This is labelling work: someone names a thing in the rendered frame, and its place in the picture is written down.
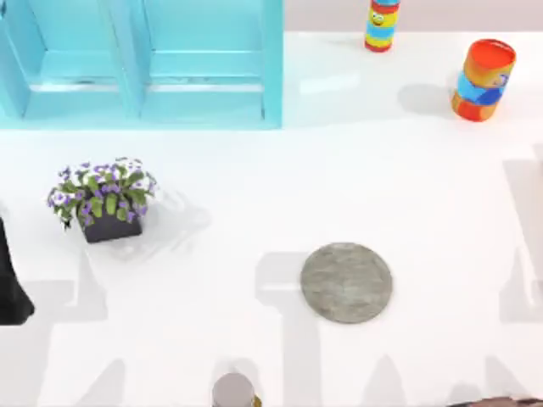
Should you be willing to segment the dark brown object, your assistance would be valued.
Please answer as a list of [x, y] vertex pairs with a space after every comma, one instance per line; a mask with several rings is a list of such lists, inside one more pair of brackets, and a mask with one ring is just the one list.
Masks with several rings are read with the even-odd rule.
[[447, 407], [543, 407], [543, 399], [514, 399], [495, 397], [475, 401], [450, 404]]

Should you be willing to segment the purple flowers in black pot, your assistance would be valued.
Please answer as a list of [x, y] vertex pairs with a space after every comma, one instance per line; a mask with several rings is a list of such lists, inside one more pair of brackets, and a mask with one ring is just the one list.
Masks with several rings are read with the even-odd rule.
[[87, 243], [103, 243], [143, 233], [142, 218], [158, 182], [139, 159], [116, 158], [111, 163], [83, 162], [59, 172], [59, 183], [47, 205], [64, 229], [77, 223]]

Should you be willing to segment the orange and blue can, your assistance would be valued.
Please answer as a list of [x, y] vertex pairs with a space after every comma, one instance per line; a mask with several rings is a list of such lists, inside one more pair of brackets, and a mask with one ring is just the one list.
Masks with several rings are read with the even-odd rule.
[[451, 99], [453, 111], [465, 120], [488, 120], [503, 96], [516, 60], [515, 50], [500, 40], [472, 43]]

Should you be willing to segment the striped can with smiley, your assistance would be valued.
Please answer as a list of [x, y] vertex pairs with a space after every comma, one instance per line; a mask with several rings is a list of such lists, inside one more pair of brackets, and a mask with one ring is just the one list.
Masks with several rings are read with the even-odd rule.
[[388, 51], [393, 43], [400, 0], [372, 0], [368, 11], [364, 45], [375, 52]]

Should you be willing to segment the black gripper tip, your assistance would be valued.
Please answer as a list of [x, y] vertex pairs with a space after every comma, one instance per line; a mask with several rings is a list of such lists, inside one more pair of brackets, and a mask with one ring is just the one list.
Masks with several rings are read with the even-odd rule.
[[3, 219], [0, 217], [0, 326], [20, 326], [35, 313], [35, 306], [14, 271]]

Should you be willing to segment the light blue rack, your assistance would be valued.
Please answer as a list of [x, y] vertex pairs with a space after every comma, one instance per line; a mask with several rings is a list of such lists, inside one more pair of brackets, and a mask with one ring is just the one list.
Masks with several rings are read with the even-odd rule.
[[283, 0], [0, 0], [0, 129], [270, 129]]

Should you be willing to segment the silver can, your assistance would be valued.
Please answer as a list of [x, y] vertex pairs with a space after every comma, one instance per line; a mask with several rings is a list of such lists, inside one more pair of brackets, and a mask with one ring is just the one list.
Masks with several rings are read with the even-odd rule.
[[262, 402], [245, 375], [229, 372], [212, 388], [212, 407], [262, 407]]

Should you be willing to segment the round grey coaster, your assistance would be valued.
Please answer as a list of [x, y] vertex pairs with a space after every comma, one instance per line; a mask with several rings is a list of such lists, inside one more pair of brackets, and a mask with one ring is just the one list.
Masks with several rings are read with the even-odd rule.
[[313, 311], [344, 325], [378, 317], [394, 289], [387, 263], [357, 243], [329, 243], [315, 250], [301, 268], [299, 284]]

